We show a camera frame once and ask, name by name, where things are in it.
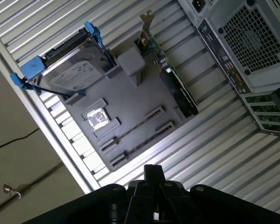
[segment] wall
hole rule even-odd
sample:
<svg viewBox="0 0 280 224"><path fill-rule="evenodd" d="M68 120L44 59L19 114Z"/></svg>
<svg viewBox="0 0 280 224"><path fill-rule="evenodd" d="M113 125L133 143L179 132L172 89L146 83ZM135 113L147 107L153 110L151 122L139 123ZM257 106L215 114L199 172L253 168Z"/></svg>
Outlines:
<svg viewBox="0 0 280 224"><path fill-rule="evenodd" d="M37 128L26 108L0 74L0 145ZM41 131L0 149L0 203L5 182L12 187L33 181L60 162ZM83 195L66 167L0 213L0 223L21 223Z"/></svg>

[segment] cable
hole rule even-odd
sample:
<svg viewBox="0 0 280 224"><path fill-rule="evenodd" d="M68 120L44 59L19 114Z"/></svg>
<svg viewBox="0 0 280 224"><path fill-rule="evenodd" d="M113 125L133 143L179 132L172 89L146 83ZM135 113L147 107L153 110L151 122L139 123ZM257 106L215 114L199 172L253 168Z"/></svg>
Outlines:
<svg viewBox="0 0 280 224"><path fill-rule="evenodd" d="M23 140L23 139L26 139L28 138L30 135L34 134L35 132L37 132L39 130L39 128L35 129L33 132L29 133L28 135L24 136L24 137L21 137L21 138L17 138L17 139L14 139L14 140L11 140L7 143L4 143L3 145L0 146L0 148L4 147L4 146L7 146L15 141L19 141L19 140Z"/></svg>

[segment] gray plastic shroud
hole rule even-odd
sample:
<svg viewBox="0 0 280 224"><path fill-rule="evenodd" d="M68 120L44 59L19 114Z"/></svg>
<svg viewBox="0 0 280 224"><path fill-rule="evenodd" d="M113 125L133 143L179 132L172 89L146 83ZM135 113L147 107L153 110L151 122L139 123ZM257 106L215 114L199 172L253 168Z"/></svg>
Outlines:
<svg viewBox="0 0 280 224"><path fill-rule="evenodd" d="M117 59L135 48L133 41L138 36L139 33L136 33L125 40L111 54ZM133 52L138 52L138 49L130 51L128 55ZM135 69L125 65L125 70L131 72L129 75L118 65L113 69L116 72L112 76L106 76L88 87L84 97L72 105L64 104L110 171L122 167L191 119L180 115L178 105L160 79L160 70L151 62L151 57L144 60L145 66L140 72L138 86L132 77L139 75L142 65ZM87 113L98 108L103 108L109 123L94 130L87 119ZM158 111L156 116L144 122L155 111ZM129 134L120 138L131 129Z"/></svg>

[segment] ribbed metal panel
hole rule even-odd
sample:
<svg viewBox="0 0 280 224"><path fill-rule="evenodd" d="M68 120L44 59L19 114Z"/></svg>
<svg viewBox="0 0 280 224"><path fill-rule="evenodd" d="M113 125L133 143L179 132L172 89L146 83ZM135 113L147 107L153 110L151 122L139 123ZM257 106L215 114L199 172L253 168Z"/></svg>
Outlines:
<svg viewBox="0 0 280 224"><path fill-rule="evenodd" d="M101 186L143 178L161 164L186 189L203 183L280 213L280 138L260 134L175 0L1 0L0 38L22 65L58 45L86 20L107 47L141 29L152 9L152 33L178 69L200 114L163 141L110 173L57 96L40 97Z"/></svg>

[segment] blue plastic bracket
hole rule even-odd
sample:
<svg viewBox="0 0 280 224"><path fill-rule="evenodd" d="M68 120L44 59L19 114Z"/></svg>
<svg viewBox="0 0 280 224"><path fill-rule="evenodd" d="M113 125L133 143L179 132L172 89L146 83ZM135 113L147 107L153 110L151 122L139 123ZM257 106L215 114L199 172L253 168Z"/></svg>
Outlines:
<svg viewBox="0 0 280 224"><path fill-rule="evenodd" d="M91 22L87 21L84 23L85 28L88 30L88 32L96 39L96 41L99 43L101 49L104 51L110 62L113 64L113 66L116 66L116 63L113 59L113 57L108 53L106 47L103 44L103 40L101 37L101 33L97 27L95 27Z"/></svg>
<svg viewBox="0 0 280 224"><path fill-rule="evenodd" d="M27 80L31 80L42 74L47 69L43 59L39 56L32 58L30 61L21 66L21 70Z"/></svg>

